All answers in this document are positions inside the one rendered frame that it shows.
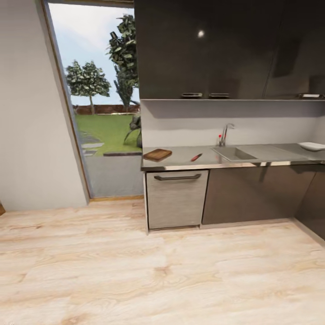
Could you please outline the cutting board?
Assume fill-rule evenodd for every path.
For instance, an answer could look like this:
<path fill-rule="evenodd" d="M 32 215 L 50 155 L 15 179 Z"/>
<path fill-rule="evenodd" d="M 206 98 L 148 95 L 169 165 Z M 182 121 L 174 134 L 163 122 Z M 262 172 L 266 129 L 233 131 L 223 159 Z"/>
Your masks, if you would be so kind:
<path fill-rule="evenodd" d="M 159 160 L 161 160 L 162 158 L 168 156 L 171 153 L 172 153 L 172 151 L 169 151 L 169 150 L 156 149 L 156 150 L 154 150 L 152 152 L 149 152 L 149 153 L 143 155 L 143 157 L 159 161 Z"/>

